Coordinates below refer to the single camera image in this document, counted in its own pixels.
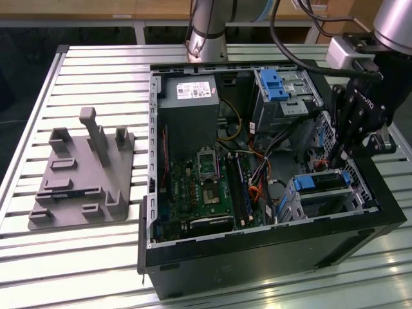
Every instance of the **ram slot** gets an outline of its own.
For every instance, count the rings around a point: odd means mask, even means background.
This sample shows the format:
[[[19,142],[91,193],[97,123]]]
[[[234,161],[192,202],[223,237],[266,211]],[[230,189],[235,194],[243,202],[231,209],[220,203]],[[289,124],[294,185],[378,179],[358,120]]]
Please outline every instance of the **ram slot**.
[[[249,218],[249,216],[252,215],[252,205],[250,204],[249,193],[248,193],[248,190],[247,190],[247,182],[246,182],[246,179],[243,176],[243,169],[242,169],[242,165],[240,164],[239,156],[237,156],[236,161],[237,161],[237,164],[238,164],[239,179],[241,181],[241,188],[242,188],[242,191],[243,191],[243,199],[245,201],[245,206],[247,208],[247,216]]]
[[[232,196],[233,208],[236,221],[240,226],[248,222],[248,214],[245,199],[242,193],[242,184],[239,178],[239,169],[235,158],[225,159],[230,195]]]

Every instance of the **red wire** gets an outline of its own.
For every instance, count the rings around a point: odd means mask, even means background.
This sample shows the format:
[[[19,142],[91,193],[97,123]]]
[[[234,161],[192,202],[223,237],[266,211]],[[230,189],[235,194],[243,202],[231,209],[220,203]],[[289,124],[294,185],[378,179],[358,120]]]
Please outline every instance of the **red wire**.
[[[163,151],[165,153],[165,173],[163,174],[162,187],[164,186],[165,179],[166,179],[166,174],[168,172],[165,129],[163,129]]]
[[[319,160],[319,162],[315,165],[316,168],[318,168],[322,163],[328,164],[328,160]]]

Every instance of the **gray holder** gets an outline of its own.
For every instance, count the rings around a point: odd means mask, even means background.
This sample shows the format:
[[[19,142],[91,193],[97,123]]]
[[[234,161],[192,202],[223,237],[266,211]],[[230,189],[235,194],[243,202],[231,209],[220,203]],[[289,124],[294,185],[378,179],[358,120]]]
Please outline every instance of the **gray holder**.
[[[89,136],[70,136],[55,128],[52,152],[35,205],[30,230],[123,221],[129,214],[135,138],[124,127],[105,135],[94,108],[82,108],[79,120]]]

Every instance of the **wooden shelf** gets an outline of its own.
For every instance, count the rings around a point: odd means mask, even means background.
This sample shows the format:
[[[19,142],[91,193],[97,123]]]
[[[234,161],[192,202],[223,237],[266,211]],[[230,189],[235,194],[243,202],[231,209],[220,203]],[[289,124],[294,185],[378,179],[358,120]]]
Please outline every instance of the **wooden shelf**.
[[[0,18],[188,20],[189,7],[189,0],[0,0]],[[277,18],[309,19],[291,0],[281,1]]]

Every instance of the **blue drive bracket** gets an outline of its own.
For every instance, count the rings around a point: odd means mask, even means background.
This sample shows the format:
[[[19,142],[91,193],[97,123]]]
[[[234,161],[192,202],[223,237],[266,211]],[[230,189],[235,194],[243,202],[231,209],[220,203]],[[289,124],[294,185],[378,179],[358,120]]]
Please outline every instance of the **blue drive bracket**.
[[[294,179],[294,185],[296,191],[315,188],[314,180],[309,175],[296,176],[296,178]]]
[[[265,88],[269,101],[286,101],[289,94],[283,88],[282,79],[276,70],[265,69],[260,71],[261,81]]]

